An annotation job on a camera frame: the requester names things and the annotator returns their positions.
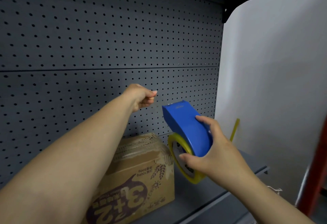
cardboard box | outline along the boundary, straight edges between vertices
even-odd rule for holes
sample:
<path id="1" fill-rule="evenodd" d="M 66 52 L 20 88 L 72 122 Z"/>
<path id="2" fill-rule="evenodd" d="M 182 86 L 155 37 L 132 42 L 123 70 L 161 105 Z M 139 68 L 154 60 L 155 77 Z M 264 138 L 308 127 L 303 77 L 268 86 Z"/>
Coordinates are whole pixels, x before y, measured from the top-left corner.
<path id="1" fill-rule="evenodd" d="M 126 224 L 175 199 L 169 149 L 153 133 L 121 140 L 82 224 Z"/>

blue plastic casing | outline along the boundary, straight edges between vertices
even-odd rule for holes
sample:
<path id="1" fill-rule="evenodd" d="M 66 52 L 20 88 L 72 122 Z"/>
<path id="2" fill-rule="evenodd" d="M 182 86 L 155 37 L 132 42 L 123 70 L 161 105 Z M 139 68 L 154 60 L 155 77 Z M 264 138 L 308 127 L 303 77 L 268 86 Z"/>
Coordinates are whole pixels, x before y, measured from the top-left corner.
<path id="1" fill-rule="evenodd" d="M 200 115 L 187 101 L 162 106 L 164 119 L 171 130 L 189 143 L 195 156 L 203 157 L 212 145 L 209 127 L 195 119 Z"/>

tape roll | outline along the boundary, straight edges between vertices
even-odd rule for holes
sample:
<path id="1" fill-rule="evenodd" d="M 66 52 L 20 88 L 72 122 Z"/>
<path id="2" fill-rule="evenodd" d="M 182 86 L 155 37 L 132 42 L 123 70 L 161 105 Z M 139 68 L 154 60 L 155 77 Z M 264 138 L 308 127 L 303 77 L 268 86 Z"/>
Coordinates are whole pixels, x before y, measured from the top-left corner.
<path id="1" fill-rule="evenodd" d="M 197 184 L 206 177 L 203 173 L 188 167 L 187 164 L 180 159 L 179 155 L 182 153 L 189 153 L 194 155 L 189 144 L 183 139 L 182 136 L 177 133 L 169 135 L 168 147 L 179 170 L 187 178 L 188 181 Z"/>

white wall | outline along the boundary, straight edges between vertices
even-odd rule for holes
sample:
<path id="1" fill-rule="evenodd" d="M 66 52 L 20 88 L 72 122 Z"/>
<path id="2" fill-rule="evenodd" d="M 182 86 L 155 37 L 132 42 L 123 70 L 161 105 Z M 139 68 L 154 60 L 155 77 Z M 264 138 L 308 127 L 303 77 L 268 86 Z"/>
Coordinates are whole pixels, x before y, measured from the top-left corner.
<path id="1" fill-rule="evenodd" d="M 250 0 L 224 26 L 216 119 L 294 203 L 327 114 L 327 0 Z"/>

blue tape dispenser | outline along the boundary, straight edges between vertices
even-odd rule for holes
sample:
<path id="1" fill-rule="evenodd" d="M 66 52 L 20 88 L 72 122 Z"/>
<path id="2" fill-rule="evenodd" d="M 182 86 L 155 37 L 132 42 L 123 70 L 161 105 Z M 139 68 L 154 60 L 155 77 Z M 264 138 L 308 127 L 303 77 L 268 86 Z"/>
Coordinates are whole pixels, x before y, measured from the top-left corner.
<path id="1" fill-rule="evenodd" d="M 168 146 L 178 168 L 191 183 L 199 183 L 205 175 L 189 168 L 179 155 L 189 153 L 198 157 L 205 156 L 212 145 L 209 126 L 195 119 L 200 114 L 185 100 L 162 106 L 162 112 L 174 132 L 168 137 Z"/>

